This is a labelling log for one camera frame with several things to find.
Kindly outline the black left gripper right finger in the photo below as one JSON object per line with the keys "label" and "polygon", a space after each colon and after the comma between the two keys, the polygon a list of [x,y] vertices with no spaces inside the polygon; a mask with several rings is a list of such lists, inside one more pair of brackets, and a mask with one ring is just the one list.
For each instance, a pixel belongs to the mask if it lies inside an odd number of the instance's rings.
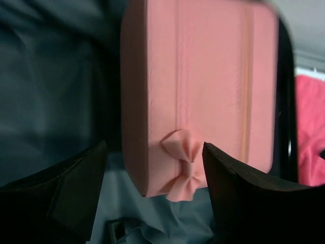
{"label": "black left gripper right finger", "polygon": [[263,173],[211,143],[202,155],[214,243],[324,243],[324,186]]}

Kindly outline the yellow suitcase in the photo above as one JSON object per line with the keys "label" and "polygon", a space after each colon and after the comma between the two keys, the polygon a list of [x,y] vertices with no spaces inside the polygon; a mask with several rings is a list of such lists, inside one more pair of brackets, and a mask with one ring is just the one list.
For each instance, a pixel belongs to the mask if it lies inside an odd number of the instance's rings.
{"label": "yellow suitcase", "polygon": [[[105,173],[122,170],[129,176],[122,150],[120,60],[129,2],[1,1],[1,187],[101,141],[107,146]],[[293,49],[276,13],[273,162],[266,174],[296,183],[297,158],[288,154],[297,142]],[[199,189],[208,190],[208,184]],[[107,243],[120,243],[125,222],[110,221],[108,231]],[[217,227],[205,243],[214,243],[216,233]]]}

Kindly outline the pink towel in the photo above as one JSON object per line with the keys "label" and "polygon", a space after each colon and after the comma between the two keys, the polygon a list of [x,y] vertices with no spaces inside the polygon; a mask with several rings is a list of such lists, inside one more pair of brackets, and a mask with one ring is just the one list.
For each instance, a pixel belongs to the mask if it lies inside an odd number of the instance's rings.
{"label": "pink towel", "polygon": [[324,81],[306,75],[296,77],[298,115],[299,183],[324,184]]}

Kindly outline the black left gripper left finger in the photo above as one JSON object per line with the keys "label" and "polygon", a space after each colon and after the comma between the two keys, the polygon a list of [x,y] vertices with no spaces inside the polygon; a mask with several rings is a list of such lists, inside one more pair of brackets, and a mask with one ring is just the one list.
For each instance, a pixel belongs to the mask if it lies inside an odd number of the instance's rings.
{"label": "black left gripper left finger", "polygon": [[90,241],[106,162],[101,141],[1,187],[1,243]]}

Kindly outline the grey blue garment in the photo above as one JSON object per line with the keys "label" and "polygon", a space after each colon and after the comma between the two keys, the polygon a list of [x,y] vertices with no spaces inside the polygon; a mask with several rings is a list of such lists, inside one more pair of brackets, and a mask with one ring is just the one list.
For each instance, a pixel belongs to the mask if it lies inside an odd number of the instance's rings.
{"label": "grey blue garment", "polygon": [[90,243],[107,243],[114,220],[125,222],[120,243],[205,243],[216,230],[207,189],[192,201],[143,198],[122,170],[105,173]]}

